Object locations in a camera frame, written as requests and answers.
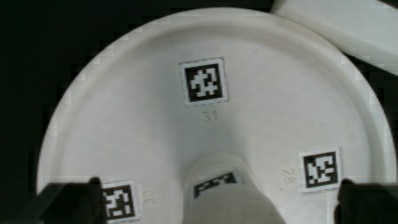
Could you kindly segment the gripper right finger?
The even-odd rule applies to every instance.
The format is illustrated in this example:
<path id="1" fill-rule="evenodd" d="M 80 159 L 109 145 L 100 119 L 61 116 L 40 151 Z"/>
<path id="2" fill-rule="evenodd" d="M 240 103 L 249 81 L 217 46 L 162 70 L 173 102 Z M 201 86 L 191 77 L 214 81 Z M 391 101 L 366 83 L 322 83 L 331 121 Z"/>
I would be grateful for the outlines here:
<path id="1" fill-rule="evenodd" d="M 398 184 L 342 181 L 334 224 L 398 224 Z"/>

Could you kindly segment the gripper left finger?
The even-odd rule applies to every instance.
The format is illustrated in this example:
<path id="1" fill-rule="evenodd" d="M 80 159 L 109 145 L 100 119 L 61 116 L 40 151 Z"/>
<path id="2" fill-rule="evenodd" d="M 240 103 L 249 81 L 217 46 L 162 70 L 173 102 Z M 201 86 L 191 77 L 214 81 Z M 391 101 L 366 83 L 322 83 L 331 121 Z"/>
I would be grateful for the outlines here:
<path id="1" fill-rule="evenodd" d="M 102 180 L 50 183 L 18 216 L 22 224 L 107 224 Z"/>

